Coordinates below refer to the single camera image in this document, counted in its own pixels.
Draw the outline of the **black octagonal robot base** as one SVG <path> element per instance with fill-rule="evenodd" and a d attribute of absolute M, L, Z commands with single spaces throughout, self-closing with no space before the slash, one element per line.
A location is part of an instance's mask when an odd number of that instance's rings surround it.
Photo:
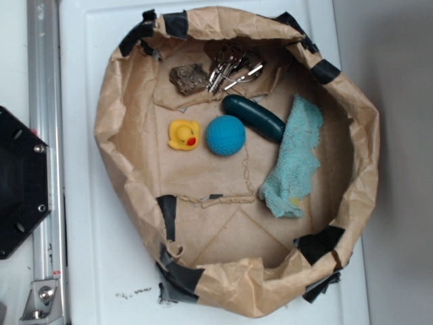
<path fill-rule="evenodd" d="M 1 107 L 1 259 L 10 258 L 50 212 L 48 147 Z"/>

